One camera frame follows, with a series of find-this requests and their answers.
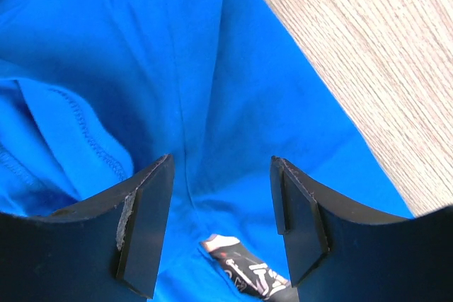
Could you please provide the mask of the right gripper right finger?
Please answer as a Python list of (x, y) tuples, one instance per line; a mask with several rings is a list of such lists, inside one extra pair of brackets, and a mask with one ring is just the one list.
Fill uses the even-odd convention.
[(277, 231), (300, 301), (451, 301), (452, 208), (373, 209), (273, 157)]

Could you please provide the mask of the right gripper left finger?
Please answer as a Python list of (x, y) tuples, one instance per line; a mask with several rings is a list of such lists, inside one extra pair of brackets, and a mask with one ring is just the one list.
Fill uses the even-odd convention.
[(175, 164), (49, 216), (1, 215), (2, 301), (147, 301), (154, 295)]

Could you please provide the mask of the blue t shirt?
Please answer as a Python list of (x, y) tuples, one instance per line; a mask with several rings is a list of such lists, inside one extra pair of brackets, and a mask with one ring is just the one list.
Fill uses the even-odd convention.
[(270, 159), (410, 210), (264, 0), (1, 0), (1, 210), (48, 214), (170, 153), (155, 301), (246, 301), (201, 248), (287, 273)]

